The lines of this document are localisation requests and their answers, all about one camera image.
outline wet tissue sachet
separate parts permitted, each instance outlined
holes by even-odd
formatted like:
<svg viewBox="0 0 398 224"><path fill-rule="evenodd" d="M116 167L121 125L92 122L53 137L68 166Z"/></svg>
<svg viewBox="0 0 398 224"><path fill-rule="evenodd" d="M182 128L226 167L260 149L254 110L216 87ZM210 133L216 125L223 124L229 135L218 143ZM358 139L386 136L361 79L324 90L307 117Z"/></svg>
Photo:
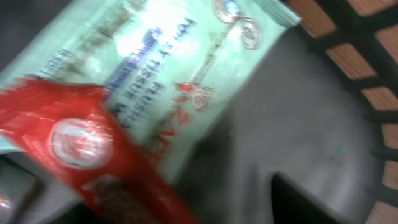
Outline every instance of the wet tissue sachet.
<svg viewBox="0 0 398 224"><path fill-rule="evenodd" d="M299 22L277 0L74 1L0 74L0 86L26 74L104 84L107 109L172 182Z"/></svg>

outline red wrapper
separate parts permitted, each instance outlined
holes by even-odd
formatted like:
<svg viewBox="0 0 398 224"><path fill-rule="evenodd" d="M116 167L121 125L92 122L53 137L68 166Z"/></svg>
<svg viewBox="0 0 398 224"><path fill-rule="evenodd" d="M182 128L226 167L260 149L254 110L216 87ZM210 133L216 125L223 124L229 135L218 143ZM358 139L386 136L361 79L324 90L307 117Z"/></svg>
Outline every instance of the red wrapper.
<svg viewBox="0 0 398 224"><path fill-rule="evenodd" d="M0 95L0 130L115 223L195 223L139 146L102 107L97 85L23 80Z"/></svg>

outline brown surface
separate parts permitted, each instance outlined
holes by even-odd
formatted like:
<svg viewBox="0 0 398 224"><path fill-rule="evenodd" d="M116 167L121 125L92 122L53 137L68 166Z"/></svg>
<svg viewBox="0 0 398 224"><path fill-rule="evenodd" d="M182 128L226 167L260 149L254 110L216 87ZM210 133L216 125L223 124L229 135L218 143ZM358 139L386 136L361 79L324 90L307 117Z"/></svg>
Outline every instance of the brown surface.
<svg viewBox="0 0 398 224"><path fill-rule="evenodd" d="M398 0L348 0L348 2L361 16L370 16L398 4Z"/></svg>
<svg viewBox="0 0 398 224"><path fill-rule="evenodd" d="M398 223L398 208L382 202L376 202L366 224Z"/></svg>
<svg viewBox="0 0 398 224"><path fill-rule="evenodd" d="M397 97L386 87L362 90L376 110L398 110Z"/></svg>
<svg viewBox="0 0 398 224"><path fill-rule="evenodd" d="M398 124L382 125L384 144L392 149L398 149Z"/></svg>
<svg viewBox="0 0 398 224"><path fill-rule="evenodd" d="M398 162L386 161L384 166L383 184L387 187L398 190Z"/></svg>
<svg viewBox="0 0 398 224"><path fill-rule="evenodd" d="M398 25L380 30L376 33L376 37L398 63Z"/></svg>
<svg viewBox="0 0 398 224"><path fill-rule="evenodd" d="M314 0L290 0L287 4L303 18L304 29L313 37L336 30L335 24Z"/></svg>
<svg viewBox="0 0 398 224"><path fill-rule="evenodd" d="M328 49L326 53L350 79L355 80L376 75L376 72L351 44L341 44Z"/></svg>

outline plastic wrapper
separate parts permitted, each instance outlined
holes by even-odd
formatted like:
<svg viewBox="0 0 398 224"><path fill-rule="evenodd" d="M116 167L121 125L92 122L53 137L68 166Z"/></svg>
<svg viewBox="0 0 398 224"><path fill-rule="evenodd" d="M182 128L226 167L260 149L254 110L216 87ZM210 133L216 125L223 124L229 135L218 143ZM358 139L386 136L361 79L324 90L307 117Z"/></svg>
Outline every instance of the plastic wrapper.
<svg viewBox="0 0 398 224"><path fill-rule="evenodd" d="M86 7L97 11L75 15ZM277 0L75 1L6 69L2 82L33 73L104 84L107 109L171 182L299 20ZM84 22L74 31L71 21Z"/></svg>
<svg viewBox="0 0 398 224"><path fill-rule="evenodd" d="M15 222L36 186L34 175L0 160L0 224Z"/></svg>
<svg viewBox="0 0 398 224"><path fill-rule="evenodd" d="M114 223L194 223L102 107L97 85L25 79L0 95L0 131Z"/></svg>

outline red packet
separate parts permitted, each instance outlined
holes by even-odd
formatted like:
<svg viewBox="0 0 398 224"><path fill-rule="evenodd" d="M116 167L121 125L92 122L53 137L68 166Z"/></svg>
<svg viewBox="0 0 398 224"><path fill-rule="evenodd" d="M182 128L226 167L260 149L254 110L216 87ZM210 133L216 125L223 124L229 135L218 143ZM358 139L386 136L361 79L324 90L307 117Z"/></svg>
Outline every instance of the red packet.
<svg viewBox="0 0 398 224"><path fill-rule="evenodd" d="M22 80L0 95L0 131L117 224L195 223L102 107L98 85Z"/></svg>

